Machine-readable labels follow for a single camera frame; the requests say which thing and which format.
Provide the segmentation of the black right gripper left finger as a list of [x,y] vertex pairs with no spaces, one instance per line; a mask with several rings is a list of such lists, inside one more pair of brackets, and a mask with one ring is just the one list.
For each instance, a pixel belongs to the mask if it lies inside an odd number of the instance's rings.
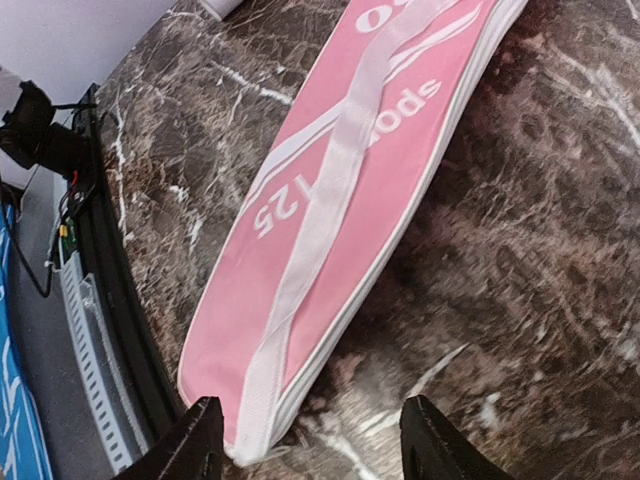
[[223,436],[220,400],[201,397],[155,446],[115,479],[220,480]]

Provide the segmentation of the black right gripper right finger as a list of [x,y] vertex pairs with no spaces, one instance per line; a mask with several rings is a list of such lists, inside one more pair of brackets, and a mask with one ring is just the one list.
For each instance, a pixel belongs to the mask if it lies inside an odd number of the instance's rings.
[[404,402],[399,425],[405,479],[513,480],[423,395]]

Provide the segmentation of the pink racket cover bag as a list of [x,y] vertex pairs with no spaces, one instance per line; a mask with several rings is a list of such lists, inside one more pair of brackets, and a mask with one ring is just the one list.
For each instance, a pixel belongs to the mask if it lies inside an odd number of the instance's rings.
[[257,171],[182,349],[238,466],[279,441],[428,189],[521,1],[352,1]]

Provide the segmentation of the white shuttlecock tube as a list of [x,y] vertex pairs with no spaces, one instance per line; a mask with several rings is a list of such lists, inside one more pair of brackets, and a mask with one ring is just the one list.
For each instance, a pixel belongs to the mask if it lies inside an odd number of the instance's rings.
[[199,0],[199,3],[216,21],[222,21],[241,5],[243,0]]

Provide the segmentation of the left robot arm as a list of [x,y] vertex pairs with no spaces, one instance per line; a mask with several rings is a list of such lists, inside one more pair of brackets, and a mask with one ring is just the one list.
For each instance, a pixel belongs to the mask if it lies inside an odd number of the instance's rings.
[[54,105],[31,80],[19,80],[14,108],[2,116],[1,150],[25,169],[40,165],[70,181],[87,150],[84,137],[57,122],[59,110],[93,110],[95,102]]

